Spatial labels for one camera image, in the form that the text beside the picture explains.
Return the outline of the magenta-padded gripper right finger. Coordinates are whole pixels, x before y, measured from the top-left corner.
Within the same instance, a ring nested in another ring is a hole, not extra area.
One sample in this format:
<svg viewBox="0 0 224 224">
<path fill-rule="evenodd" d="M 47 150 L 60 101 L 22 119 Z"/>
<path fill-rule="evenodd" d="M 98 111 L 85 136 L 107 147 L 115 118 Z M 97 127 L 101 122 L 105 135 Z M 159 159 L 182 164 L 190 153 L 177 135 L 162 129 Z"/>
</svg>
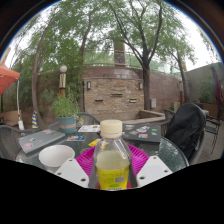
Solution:
<svg viewBox="0 0 224 224">
<path fill-rule="evenodd" d="M 138 188 L 172 174 L 172 171 L 158 156 L 148 156 L 132 145 L 129 149 L 132 153 L 132 169 Z"/>
</svg>

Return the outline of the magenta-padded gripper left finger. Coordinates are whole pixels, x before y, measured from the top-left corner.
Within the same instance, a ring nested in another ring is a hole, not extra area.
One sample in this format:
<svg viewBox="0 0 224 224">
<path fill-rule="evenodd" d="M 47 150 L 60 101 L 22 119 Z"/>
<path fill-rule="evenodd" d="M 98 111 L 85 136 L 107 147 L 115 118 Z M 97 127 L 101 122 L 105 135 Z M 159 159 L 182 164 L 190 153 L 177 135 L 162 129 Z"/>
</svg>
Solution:
<svg viewBox="0 0 224 224">
<path fill-rule="evenodd" d="M 56 175 L 84 188 L 89 187 L 93 171 L 94 147 L 87 149 L 76 159 L 68 159 L 56 171 Z"/>
</svg>

